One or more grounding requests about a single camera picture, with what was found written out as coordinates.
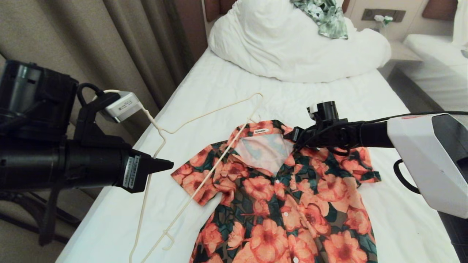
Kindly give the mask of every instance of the wire hanger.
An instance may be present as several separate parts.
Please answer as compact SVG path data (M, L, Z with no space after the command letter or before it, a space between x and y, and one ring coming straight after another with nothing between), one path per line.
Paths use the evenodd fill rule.
M246 98L244 100L241 100L241 101L237 101L237 102L234 102L232 104L229 104L229 105L226 105L224 107L221 107L219 109L216 109L216 110L213 110L213 111L210 111L208 113L205 113L201 116L198 116L196 118L193 118L187 122L185 122L184 124L182 124L179 128L175 129L174 131L168 131L166 129L163 129L161 128L157 123L156 121L154 120L154 118L151 116L151 114L149 113L148 110L146 109L143 109L144 113L146 114L146 116L148 117L148 119L150 120L150 122L153 124L153 126L158 130L158 133L159 135L162 137L163 139L163 142L161 144L161 146L159 146L159 148L156 150L156 152L154 153L154 156L153 158L156 158L156 156L158 155L158 153L161 151L161 149L164 147L164 145L166 144L166 137L162 134L162 131L165 131L169 134L174 134L176 133L177 131L179 131L182 127L184 127L186 124L188 123L191 123L197 119L200 119L202 117L205 117L209 114L212 114L216 111L219 111L219 110L223 110L225 108L228 108L230 106L234 106L234 105L237 105L241 102L244 102L244 101L248 101L250 100L251 98L253 98L255 95L260 95L261 96L261 99L260 101L258 102L258 104L256 105L256 107L254 108L254 110L252 111L252 113L250 114L250 116L247 118L247 121L246 123L242 126L242 128L239 130L239 132L236 134L236 136L234 137L233 141L229 144L229 146L226 148L226 150L223 152L223 154L221 155L220 159L216 162L216 164L214 165L214 167L210 170L210 172L206 175L206 177L204 178L204 180L202 181L202 183L199 185L199 187L197 188L197 190L195 190L195 192L192 194L192 196L190 197L190 199L185 203L185 205L182 207L182 209L179 211L179 213L176 215L176 217L174 218L174 220L169 224L169 226L163 231L163 234L161 235L161 237L159 238L159 240L153 245L153 247L151 248L151 250L148 252L148 254L145 256L145 258L143 259L142 263L146 261L146 259L151 255L151 253L154 251L154 249L159 245L159 243L162 241L162 239L164 238L164 236L167 236L170 240L171 240L171 244L166 247L166 248L163 248L163 250L169 250L171 249L172 245L174 244L175 242L175 239L168 233L169 230L171 229L171 227L175 224L175 222L179 219L179 217L182 215L182 213L185 211L185 209L188 207L188 205L190 204L190 202L192 201L192 199L195 197L195 195L200 191L200 189L203 187L203 185L205 184L205 182L208 180L208 178L211 176L211 174L213 173L213 171L215 170L215 168L218 166L218 164L220 163L220 161L223 159L223 157L226 155L226 153L228 152L229 149L231 149L231 146L233 144L233 142L235 142L241 132L244 130L244 128L247 126L247 124L249 122L254 122L254 123L257 123L256 121L253 120L253 116L255 114L255 112L258 110L258 108L260 107L260 105L262 104L262 100L263 100L263 94L262 93L254 93L252 94L252 96L250 96L249 98ZM136 237L135 237L135 243L133 245L133 248L132 248L132 251L130 252L130 255L129 255L129 263L132 263L132 257L133 257L133 253L135 252L135 249L138 245L138 240L139 240L139 235L140 235L140 231L141 231L141 225L142 225L142 222L143 222L143 216L144 216L144 211L145 211L145 206L146 206L146 200L147 200L147 197L148 197L148 192L149 192L149 185L150 185L150 182L151 182L151 177L152 177L153 174L150 174L148 176L148 180L147 180L147 188L146 188L146 191L145 191L145 195L143 197L143 203L142 203L142 206L141 206L141 212L140 212L140 218L139 218L139 222L138 222L138 228L137 228L137 234L136 234Z

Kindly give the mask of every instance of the floor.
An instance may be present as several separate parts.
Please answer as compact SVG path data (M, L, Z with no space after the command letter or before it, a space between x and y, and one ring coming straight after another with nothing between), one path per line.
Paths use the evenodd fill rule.
M387 82L411 113L443 110L398 68L393 69Z

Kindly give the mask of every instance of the white mattress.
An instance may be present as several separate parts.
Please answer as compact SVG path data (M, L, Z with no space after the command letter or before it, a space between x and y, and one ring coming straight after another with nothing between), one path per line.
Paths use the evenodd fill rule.
M447 36L409 35L403 42L423 59L400 68L445 110L468 110L468 58Z
M262 120L278 119L291 127L312 125L306 107L329 100L336 101L340 117L350 121L408 113L377 70L327 84L289 83L252 75L207 50L157 121L162 127L174 129L193 117L247 98L254 92L265 96L258 111ZM246 121L257 99L188 124L177 134L168 136L158 157L172 160L176 169L206 145L226 140L236 126ZM149 127L135 148L153 154L161 142L156 130ZM403 187L394 175L393 163L400 158L396 150L371 148L370 153L383 181L364 184L359 191L374 228L379 262L458 262L436 211L421 196ZM169 176L171 172L153 175L133 262L141 262L189 198ZM142 200L143 193L104 188L57 262L128 262ZM169 238L164 238L148 262L188 262L198 231L219 200L218 196L204 207L195 202L189 205L170 231L175 238L172 249L162 250L170 243Z

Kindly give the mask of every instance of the charger plug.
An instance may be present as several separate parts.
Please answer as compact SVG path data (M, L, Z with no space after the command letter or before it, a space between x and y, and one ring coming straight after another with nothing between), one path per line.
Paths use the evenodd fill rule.
M119 91L118 94L120 95L119 100L101 110L105 119L120 123L143 109L143 105L133 92Z

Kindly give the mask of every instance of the short-sleeve shirt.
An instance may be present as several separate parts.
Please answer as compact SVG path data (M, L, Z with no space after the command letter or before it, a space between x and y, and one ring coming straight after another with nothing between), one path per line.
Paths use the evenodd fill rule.
M241 128L172 177L192 195ZM366 148L339 156L285 139L278 120L247 124L194 197L221 203L200 230L191 263L377 262L371 222L357 191L380 181Z

